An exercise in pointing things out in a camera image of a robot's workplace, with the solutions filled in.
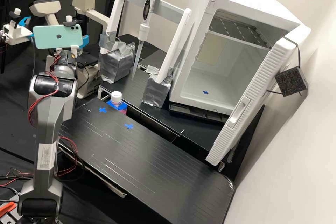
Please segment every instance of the orange object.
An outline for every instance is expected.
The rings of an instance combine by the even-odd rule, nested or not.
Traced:
[[[0,218],[15,208],[16,208],[16,204],[14,202],[9,202],[3,207],[0,207]]]

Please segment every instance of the gray robot arm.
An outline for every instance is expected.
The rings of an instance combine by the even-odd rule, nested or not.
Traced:
[[[31,121],[37,128],[37,153],[34,178],[21,190],[18,213],[21,223],[54,223],[61,210],[62,184],[54,178],[54,161],[58,131],[62,122],[72,116],[77,95],[77,80],[72,69],[63,65],[55,75],[58,83],[45,73],[35,75],[29,88],[29,106],[41,97],[58,90],[37,103]]]

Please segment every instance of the mini fridge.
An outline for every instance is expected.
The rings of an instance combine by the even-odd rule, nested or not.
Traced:
[[[229,117],[206,158],[217,165],[275,85],[274,76],[310,33],[276,0],[189,0],[169,100]]]

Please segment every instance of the open door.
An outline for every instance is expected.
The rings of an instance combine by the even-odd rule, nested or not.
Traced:
[[[307,38],[311,29],[300,24],[289,32],[286,37],[298,45]],[[274,77],[280,71],[288,58],[293,54],[295,45],[285,38],[279,39],[267,53],[264,61],[247,86],[245,92],[236,104],[229,119],[217,136],[206,160],[212,165],[217,165],[224,156],[239,141],[251,120],[263,105],[268,96],[267,89],[273,88]]]

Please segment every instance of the barcode label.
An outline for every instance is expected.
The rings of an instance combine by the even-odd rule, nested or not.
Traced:
[[[37,169],[38,170],[50,170],[55,164],[57,141],[52,144],[40,143],[38,145],[38,159],[37,159]]]

